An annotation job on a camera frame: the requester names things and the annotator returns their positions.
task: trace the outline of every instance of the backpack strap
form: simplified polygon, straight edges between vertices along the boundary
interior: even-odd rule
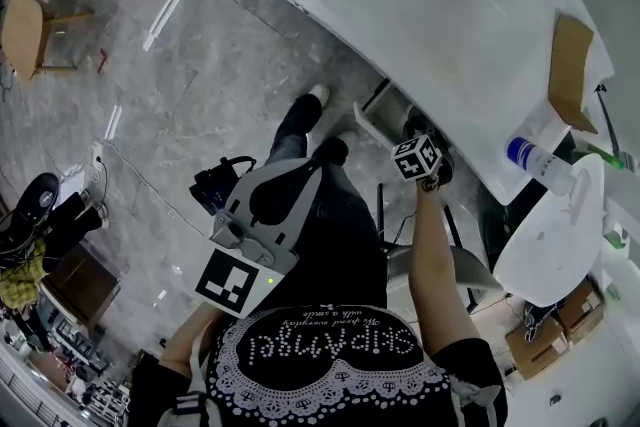
[[[173,407],[162,415],[158,427],[222,427],[218,405],[207,396],[207,385],[204,381],[206,363],[203,365],[205,370],[200,366],[202,337],[209,325],[207,324],[191,345],[189,391],[186,395],[176,398]]]
[[[464,427],[465,418],[462,409],[469,404],[476,404],[487,410],[487,423],[489,427],[497,427],[496,408],[493,402],[500,393],[500,386],[492,385],[480,388],[475,384],[461,381],[451,376],[451,398],[456,412],[459,427]]]

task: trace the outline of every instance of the wrist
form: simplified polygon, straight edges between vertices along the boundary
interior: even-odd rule
[[[418,196],[421,195],[429,195],[434,196],[435,193],[440,189],[438,186],[438,181],[433,179],[422,179],[416,181],[416,188],[418,191]]]

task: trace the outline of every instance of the cardboard box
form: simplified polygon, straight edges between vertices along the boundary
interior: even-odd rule
[[[562,120],[579,130],[597,134],[582,112],[584,67],[593,31],[579,20],[560,15],[553,37],[549,102]]]
[[[557,315],[566,337],[578,343],[602,320],[604,303],[591,282],[585,279],[567,296]]]
[[[506,340],[518,371],[524,379],[531,379],[567,352],[569,344],[562,326],[551,317],[540,325],[533,342],[525,340],[525,331],[524,326],[519,326],[506,336]]]

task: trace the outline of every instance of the wooden chair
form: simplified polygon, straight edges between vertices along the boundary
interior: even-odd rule
[[[51,27],[58,23],[84,20],[92,12],[70,16],[47,13],[40,0],[9,0],[2,29],[2,50],[23,80],[46,71],[75,71],[75,66],[43,66],[44,51]]]

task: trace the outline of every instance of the forearm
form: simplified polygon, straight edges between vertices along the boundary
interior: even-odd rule
[[[442,221],[442,207],[436,192],[425,192],[417,187],[416,222],[413,231],[411,258],[413,277],[443,273],[455,278],[453,256]]]
[[[211,346],[211,334],[215,326],[222,320],[225,313],[209,303],[202,303],[196,311],[182,324],[167,342],[167,346],[160,358],[160,364],[191,377],[189,358],[191,346],[196,337],[210,325],[210,329],[202,339],[200,352],[209,350]]]
[[[458,293],[437,195],[420,187],[409,285],[427,354],[433,356],[458,340],[479,337]]]

